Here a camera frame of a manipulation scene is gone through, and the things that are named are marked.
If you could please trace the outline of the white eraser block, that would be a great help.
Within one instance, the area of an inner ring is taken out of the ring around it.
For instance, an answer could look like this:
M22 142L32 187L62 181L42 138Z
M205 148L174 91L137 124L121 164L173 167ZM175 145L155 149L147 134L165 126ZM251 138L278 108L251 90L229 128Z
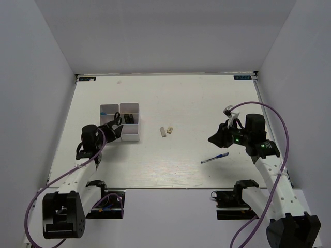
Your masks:
M164 127L160 127L160 133L161 133L161 137L166 137L167 136L167 133L166 133Z

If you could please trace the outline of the black handled scissors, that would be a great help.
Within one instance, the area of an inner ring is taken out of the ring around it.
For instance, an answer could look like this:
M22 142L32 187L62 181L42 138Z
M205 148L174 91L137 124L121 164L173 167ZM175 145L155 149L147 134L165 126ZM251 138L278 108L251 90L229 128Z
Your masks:
M114 114L114 125L120 126L121 124L122 124L121 114L119 112L116 112Z

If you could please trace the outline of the green highlighter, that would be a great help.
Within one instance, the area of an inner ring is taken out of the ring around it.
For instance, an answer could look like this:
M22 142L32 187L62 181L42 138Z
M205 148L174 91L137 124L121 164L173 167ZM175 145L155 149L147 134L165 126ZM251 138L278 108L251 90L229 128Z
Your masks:
M126 124L130 124L129 114L124 114L124 119Z

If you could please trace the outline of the purple highlighter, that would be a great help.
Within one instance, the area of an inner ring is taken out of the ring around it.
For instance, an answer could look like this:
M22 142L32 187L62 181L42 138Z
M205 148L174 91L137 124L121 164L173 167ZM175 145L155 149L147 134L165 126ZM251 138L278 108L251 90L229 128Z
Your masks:
M130 124L135 124L134 117L132 114L129 114Z

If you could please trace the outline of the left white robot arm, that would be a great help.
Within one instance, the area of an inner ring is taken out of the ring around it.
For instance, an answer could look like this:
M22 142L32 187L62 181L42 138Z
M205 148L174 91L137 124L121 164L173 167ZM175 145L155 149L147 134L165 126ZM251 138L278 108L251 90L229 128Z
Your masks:
M76 148L76 165L65 182L42 200L43 236L46 239L81 238L85 218L94 205L104 206L109 193L104 182L91 180L102 159L106 144L120 138L123 125L119 113L103 125L86 125Z

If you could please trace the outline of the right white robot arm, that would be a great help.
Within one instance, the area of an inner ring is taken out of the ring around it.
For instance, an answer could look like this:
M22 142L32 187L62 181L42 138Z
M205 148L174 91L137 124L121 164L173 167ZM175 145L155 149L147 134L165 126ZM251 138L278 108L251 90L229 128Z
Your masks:
M237 181L231 191L214 191L219 208L248 207L266 225L270 247L313 247L321 223L298 200L286 174L281 170L280 152L268 140L265 119L260 114L246 115L245 124L232 119L219 125L208 141L219 148L245 147L269 191L266 197L252 179Z

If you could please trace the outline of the blue ballpoint pen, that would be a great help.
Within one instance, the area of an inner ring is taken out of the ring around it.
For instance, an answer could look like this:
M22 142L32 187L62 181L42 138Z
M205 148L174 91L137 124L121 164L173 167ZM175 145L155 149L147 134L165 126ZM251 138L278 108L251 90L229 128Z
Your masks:
M226 152L226 153L223 153L223 154L219 154L219 155L217 155L217 156L215 156L213 158L209 158L209 159L203 160L200 163L201 164L208 163L208 162L213 161L213 160L216 160L216 159L227 157L228 155L229 155L229 153Z

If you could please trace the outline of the right white organizer box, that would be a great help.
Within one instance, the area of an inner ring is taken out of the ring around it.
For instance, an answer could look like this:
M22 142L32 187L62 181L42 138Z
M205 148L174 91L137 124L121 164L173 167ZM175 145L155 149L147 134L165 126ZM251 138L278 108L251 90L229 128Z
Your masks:
M124 142L140 140L140 109L138 103L121 103L119 112L123 118L121 138Z

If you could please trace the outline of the left corner label sticker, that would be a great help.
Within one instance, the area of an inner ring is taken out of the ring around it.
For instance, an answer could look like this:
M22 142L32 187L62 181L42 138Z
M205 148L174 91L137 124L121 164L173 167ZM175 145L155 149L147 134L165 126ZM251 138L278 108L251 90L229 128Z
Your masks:
M80 77L78 78L79 82L93 82L96 80L96 77Z

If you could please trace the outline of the corner label sticker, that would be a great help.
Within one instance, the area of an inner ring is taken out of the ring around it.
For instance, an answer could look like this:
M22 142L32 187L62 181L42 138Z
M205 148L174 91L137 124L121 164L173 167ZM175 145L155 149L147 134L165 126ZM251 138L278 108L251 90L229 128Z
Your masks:
M250 75L234 75L234 80L252 80Z
M93 82L96 80L96 77L80 77L78 78L79 82Z

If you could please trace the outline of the right corner label sticker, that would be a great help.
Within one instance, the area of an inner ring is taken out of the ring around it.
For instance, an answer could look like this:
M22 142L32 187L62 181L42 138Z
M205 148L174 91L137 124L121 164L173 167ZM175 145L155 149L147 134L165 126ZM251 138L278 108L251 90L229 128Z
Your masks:
M234 80L252 80L250 75L234 75Z

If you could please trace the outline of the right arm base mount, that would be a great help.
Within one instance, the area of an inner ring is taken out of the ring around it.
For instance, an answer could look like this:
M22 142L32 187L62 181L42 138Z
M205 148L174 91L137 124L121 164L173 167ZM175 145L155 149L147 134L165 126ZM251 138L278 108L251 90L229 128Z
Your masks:
M217 220L250 220L256 216L243 201L243 189L258 188L254 180L237 181L232 190L214 190L210 196L216 202Z

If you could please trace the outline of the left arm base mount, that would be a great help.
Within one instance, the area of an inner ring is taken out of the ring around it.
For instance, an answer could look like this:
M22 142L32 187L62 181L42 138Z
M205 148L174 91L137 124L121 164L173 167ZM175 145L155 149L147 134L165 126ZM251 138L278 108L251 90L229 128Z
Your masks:
M87 219L123 219L125 189L109 188L101 180L90 181L87 186L97 187L98 193L101 193L97 199L97 205L87 214Z

